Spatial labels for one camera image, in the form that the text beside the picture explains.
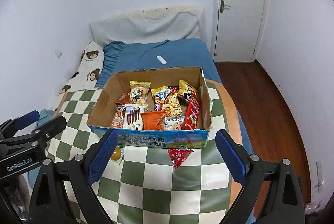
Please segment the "orange panda snack packet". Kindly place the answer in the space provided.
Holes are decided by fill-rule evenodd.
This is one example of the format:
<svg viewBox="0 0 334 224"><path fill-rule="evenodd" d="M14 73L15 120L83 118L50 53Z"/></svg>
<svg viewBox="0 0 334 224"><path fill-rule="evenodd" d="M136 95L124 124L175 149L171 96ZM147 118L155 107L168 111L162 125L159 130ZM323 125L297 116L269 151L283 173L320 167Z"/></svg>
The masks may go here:
<svg viewBox="0 0 334 224"><path fill-rule="evenodd" d="M125 105L118 105L115 110L114 118L111 122L111 128L123 128L124 120L125 120L125 112L126 106Z"/></svg>

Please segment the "yellow biscuit balls packet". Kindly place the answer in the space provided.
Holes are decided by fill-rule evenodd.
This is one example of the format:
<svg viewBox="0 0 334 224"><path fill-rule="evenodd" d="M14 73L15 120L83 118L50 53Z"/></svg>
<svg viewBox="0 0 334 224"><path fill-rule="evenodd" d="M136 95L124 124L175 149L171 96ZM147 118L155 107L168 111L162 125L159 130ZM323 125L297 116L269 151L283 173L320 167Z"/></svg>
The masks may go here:
<svg viewBox="0 0 334 224"><path fill-rule="evenodd" d="M145 104L150 86L150 81L130 81L130 103Z"/></svg>

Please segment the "Sedaap instant noodle packet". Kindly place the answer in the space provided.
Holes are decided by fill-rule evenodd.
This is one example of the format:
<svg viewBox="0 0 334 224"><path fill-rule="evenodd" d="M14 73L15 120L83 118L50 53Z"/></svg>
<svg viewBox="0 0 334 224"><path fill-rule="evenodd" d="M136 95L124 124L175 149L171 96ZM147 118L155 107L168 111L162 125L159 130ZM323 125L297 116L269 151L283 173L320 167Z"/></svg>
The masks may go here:
<svg viewBox="0 0 334 224"><path fill-rule="evenodd" d="M178 87L162 86L151 89L154 111L164 111L170 118L182 116L182 108L178 99Z"/></svg>

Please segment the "white door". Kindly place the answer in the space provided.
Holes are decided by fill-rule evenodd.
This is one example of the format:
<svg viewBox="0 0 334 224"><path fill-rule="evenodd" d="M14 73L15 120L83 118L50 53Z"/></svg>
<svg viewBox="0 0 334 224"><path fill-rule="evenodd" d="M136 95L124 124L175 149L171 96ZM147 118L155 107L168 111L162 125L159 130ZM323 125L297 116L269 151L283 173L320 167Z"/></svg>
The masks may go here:
<svg viewBox="0 0 334 224"><path fill-rule="evenodd" d="M262 36L267 0L214 0L211 52L215 62L253 62Z"/></svg>

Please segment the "cardboard milk box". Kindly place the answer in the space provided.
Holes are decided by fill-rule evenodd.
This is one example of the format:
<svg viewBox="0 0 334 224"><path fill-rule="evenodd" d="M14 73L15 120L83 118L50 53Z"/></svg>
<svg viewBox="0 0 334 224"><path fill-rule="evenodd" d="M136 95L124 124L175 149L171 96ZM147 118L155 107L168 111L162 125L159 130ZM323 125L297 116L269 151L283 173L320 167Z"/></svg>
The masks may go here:
<svg viewBox="0 0 334 224"><path fill-rule="evenodd" d="M212 125L209 102L199 67L121 71L103 86L87 126L99 136L114 130L122 146L199 149Z"/></svg>

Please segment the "Franzzi cookie packet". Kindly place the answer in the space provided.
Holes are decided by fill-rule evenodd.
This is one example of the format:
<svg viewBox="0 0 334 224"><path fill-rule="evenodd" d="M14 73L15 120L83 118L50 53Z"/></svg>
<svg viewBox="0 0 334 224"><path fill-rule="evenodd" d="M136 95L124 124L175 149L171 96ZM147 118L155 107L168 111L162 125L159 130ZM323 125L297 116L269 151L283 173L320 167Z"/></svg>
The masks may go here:
<svg viewBox="0 0 334 224"><path fill-rule="evenodd" d="M138 130L143 129L141 113L146 113L148 104L126 104L123 129Z"/></svg>

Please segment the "green checkered mat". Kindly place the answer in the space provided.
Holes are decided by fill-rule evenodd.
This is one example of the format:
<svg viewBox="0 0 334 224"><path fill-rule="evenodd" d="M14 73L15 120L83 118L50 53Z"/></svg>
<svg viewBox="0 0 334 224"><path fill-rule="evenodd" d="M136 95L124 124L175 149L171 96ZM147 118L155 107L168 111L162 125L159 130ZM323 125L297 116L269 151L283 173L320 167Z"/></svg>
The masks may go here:
<svg viewBox="0 0 334 224"><path fill-rule="evenodd" d="M219 223L241 185L216 148L216 132L231 130L241 143L237 110L226 89L208 81L212 127L205 148L174 168L165 149L125 147L120 163L109 161L92 188L115 223Z"/></svg>

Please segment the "grey-white pillow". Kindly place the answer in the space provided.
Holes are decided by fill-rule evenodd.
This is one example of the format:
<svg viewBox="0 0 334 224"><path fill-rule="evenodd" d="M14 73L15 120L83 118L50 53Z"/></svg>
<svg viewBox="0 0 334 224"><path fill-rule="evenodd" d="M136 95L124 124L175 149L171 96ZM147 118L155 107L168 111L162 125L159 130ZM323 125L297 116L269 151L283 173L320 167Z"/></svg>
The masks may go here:
<svg viewBox="0 0 334 224"><path fill-rule="evenodd" d="M181 5L110 15L90 23L96 43L104 47L112 41L149 44L165 40L201 39L204 9Z"/></svg>

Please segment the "teddy bear print pillow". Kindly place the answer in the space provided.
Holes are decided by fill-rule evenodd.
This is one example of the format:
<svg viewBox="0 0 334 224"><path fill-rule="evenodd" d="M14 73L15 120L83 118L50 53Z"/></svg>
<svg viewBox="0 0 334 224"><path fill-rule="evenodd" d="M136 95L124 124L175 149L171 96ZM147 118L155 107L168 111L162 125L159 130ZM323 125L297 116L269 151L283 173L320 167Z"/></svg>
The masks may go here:
<svg viewBox="0 0 334 224"><path fill-rule="evenodd" d="M78 69L63 86L49 109L55 111L65 93L94 88L103 68L104 57L104 52L99 44L91 41L83 50Z"/></svg>

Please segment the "brown snack packet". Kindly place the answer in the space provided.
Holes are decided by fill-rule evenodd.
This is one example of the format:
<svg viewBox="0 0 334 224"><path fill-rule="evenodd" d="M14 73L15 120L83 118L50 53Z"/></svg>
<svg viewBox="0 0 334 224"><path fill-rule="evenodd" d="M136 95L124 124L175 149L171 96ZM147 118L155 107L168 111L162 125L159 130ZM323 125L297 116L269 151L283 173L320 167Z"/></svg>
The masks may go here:
<svg viewBox="0 0 334 224"><path fill-rule="evenodd" d="M124 105L124 104L129 104L130 103L130 93L125 92L124 94L121 95L120 98L118 98L115 102L116 105Z"/></svg>

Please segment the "braised egg packet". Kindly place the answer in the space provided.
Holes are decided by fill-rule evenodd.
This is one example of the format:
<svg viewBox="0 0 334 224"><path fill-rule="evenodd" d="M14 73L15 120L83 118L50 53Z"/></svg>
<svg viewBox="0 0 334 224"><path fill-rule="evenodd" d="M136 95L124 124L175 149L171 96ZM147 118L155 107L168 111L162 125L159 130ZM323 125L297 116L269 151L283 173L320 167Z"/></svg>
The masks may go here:
<svg viewBox="0 0 334 224"><path fill-rule="evenodd" d="M116 146L116 148L113 151L110 159L113 163L116 163L116 164L120 165L121 161L123 160L124 154L125 154L125 148Z"/></svg>

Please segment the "small dark red packet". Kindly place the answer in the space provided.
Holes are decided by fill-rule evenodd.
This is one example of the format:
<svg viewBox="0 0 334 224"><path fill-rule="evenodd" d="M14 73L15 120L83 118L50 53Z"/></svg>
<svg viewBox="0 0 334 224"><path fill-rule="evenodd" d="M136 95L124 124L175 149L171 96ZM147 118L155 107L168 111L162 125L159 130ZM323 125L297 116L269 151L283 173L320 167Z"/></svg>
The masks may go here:
<svg viewBox="0 0 334 224"><path fill-rule="evenodd" d="M192 149L168 149L168 155L173 167L175 169L179 168L192 152Z"/></svg>

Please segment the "silver oat cookie packet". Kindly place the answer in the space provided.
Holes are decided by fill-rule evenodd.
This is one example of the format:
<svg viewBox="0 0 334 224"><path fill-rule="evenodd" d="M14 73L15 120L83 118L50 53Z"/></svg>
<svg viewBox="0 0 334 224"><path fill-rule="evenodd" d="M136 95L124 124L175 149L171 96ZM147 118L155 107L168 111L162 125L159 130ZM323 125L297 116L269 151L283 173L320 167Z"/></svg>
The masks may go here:
<svg viewBox="0 0 334 224"><path fill-rule="evenodd" d="M180 131L184 122L184 116L178 117L165 117L165 128L166 131Z"/></svg>

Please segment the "long red snack packet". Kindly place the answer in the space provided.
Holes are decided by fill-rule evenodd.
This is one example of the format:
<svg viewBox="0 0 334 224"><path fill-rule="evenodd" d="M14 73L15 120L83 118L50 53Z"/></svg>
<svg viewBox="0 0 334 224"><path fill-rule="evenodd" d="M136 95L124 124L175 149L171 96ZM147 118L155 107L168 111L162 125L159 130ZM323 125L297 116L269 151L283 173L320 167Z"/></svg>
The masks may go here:
<svg viewBox="0 0 334 224"><path fill-rule="evenodd" d="M195 130L199 119L200 105L196 95L192 95L186 110L182 128L184 130Z"/></svg>

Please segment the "wall socket left wall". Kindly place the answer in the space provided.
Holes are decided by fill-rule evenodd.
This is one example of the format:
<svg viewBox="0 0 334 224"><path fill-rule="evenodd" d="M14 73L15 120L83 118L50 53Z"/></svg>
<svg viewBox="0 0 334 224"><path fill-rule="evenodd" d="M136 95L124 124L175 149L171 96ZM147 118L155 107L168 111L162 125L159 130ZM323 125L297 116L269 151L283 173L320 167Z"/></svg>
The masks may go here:
<svg viewBox="0 0 334 224"><path fill-rule="evenodd" d="M59 59L62 56L62 52L59 49L54 50L56 57Z"/></svg>

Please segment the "yellow panda snack packet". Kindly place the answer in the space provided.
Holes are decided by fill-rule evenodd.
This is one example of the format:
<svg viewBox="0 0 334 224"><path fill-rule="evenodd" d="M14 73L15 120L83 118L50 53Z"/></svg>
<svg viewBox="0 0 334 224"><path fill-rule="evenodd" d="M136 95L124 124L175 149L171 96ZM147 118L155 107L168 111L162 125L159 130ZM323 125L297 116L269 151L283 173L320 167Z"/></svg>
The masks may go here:
<svg viewBox="0 0 334 224"><path fill-rule="evenodd" d="M179 81L177 96L185 103L189 103L191 98L194 98L196 99L196 101L199 101L197 97L197 90L183 79L180 79Z"/></svg>

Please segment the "white remote control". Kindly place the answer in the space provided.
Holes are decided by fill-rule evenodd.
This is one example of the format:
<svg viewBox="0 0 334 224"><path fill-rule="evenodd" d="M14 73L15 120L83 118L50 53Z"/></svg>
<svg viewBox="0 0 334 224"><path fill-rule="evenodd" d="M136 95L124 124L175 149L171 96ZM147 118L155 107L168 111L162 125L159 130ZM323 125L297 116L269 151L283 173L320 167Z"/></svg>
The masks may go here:
<svg viewBox="0 0 334 224"><path fill-rule="evenodd" d="M167 64L166 60L164 60L164 58L162 58L162 56L157 56L156 58L160 61L160 63L161 63L162 65Z"/></svg>

